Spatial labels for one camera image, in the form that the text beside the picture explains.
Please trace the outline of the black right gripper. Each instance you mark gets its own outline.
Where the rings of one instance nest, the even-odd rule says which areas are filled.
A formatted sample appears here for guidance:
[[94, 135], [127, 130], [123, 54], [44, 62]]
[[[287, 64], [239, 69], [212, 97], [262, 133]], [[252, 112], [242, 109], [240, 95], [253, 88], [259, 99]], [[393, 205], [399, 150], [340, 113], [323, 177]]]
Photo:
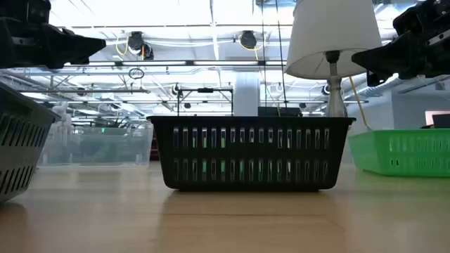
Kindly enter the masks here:
[[367, 86], [379, 86], [397, 73], [400, 78], [450, 74], [450, 22], [413, 21], [407, 32], [390, 43], [355, 53], [352, 62], [366, 70]]

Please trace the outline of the black metal frame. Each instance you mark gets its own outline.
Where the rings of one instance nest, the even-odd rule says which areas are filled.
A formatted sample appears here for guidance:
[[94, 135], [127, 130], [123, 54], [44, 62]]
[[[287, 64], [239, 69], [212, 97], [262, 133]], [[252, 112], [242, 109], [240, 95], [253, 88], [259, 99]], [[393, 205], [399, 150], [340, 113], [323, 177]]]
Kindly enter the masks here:
[[[176, 113], [177, 113], [178, 116], [180, 115], [180, 105], [193, 92], [204, 93], [204, 94], [219, 92], [231, 104], [231, 109], [230, 109], [229, 112], [227, 112], [227, 114], [230, 115], [230, 116], [234, 116], [234, 101], [233, 101], [234, 93], [233, 93], [233, 89], [230, 89], [230, 88], [207, 88], [207, 87], [197, 88], [197, 89], [182, 89], [182, 88], [178, 88], [178, 90], [176, 91]], [[231, 97], [228, 98], [227, 96], [225, 96], [224, 92], [229, 92], [231, 94]]]

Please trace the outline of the white shade table lamp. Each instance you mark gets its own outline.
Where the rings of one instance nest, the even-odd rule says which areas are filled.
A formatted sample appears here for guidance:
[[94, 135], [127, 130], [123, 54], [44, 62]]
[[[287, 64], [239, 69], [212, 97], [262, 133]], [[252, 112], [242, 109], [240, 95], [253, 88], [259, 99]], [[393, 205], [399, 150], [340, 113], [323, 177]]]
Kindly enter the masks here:
[[341, 81], [365, 72], [355, 53], [382, 46], [372, 0], [299, 0], [293, 11], [285, 73], [326, 80], [328, 117], [346, 117]]

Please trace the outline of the clear plastic storage bin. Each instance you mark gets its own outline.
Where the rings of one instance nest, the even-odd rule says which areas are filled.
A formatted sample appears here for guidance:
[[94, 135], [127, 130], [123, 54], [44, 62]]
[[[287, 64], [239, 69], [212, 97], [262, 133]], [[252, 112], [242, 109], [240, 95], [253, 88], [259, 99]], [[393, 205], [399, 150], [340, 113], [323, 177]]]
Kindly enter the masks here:
[[51, 126], [39, 166], [144, 165], [150, 162], [153, 125], [136, 128]]

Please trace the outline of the white figurine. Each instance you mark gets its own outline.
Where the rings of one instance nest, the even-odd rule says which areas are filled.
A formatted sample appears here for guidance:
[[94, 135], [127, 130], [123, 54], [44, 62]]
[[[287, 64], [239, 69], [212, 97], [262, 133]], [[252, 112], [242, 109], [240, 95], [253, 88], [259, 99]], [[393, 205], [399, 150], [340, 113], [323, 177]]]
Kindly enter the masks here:
[[56, 113], [62, 122], [71, 122], [72, 116], [67, 113], [67, 110], [69, 108], [69, 104], [67, 101], [60, 101], [57, 102], [51, 110]]

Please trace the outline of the black monitor screen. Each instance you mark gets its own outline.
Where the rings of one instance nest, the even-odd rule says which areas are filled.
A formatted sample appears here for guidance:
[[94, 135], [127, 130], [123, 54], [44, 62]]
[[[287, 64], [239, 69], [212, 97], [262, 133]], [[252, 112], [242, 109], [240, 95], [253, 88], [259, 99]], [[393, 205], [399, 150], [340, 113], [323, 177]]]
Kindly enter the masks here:
[[450, 114], [433, 115], [432, 119], [435, 129], [450, 129]]

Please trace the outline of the black box behind baskets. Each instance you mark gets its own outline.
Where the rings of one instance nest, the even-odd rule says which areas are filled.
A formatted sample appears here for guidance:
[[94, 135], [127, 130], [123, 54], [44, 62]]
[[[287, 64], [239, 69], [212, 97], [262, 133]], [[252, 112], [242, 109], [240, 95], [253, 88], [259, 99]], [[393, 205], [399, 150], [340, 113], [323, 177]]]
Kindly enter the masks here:
[[258, 107], [258, 117], [302, 117], [299, 108]]

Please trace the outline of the green slotted plastic basket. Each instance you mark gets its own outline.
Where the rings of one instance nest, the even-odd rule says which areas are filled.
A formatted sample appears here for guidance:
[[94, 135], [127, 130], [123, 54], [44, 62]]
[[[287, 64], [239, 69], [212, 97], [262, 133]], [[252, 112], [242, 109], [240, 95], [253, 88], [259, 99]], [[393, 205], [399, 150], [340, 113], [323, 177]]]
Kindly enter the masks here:
[[362, 171], [450, 178], [450, 129], [373, 130], [348, 140], [354, 164]]
[[192, 148], [195, 161], [200, 164], [202, 174], [208, 173], [217, 180], [219, 177], [234, 175], [238, 159], [238, 149], [246, 143], [245, 128], [203, 127], [194, 128]]

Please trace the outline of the silver ventilation duct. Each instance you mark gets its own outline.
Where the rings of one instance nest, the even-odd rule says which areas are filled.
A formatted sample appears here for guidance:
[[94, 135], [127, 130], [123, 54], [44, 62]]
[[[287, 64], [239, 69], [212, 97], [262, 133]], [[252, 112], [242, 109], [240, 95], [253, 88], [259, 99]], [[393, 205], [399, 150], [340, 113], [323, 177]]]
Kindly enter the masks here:
[[379, 96], [384, 91], [388, 89], [392, 89], [400, 84], [403, 84], [404, 81], [398, 78], [398, 76], [395, 74], [393, 77], [390, 77], [385, 83], [380, 84], [375, 87], [369, 87], [369, 86], [362, 86], [362, 87], [356, 87], [356, 94], [360, 99], [362, 98], [369, 98], [374, 96]]

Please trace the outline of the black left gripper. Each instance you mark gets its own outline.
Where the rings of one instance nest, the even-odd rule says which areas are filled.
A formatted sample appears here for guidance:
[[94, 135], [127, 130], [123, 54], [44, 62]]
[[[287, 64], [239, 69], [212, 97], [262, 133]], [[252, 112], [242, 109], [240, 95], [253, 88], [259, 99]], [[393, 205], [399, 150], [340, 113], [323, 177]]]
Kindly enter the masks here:
[[89, 58], [105, 47], [104, 39], [84, 37], [48, 23], [0, 17], [0, 69], [88, 65]]

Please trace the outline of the black slotted plastic basket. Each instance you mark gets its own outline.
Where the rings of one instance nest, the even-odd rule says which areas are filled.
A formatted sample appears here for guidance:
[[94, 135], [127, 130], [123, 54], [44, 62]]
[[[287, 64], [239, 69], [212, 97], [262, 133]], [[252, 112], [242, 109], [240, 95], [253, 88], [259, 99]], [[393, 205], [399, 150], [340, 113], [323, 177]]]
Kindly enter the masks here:
[[59, 119], [0, 83], [0, 203], [28, 189], [51, 125]]
[[[328, 190], [338, 179], [350, 117], [150, 116], [165, 185], [185, 191]], [[245, 128], [234, 175], [202, 174], [193, 129]]]

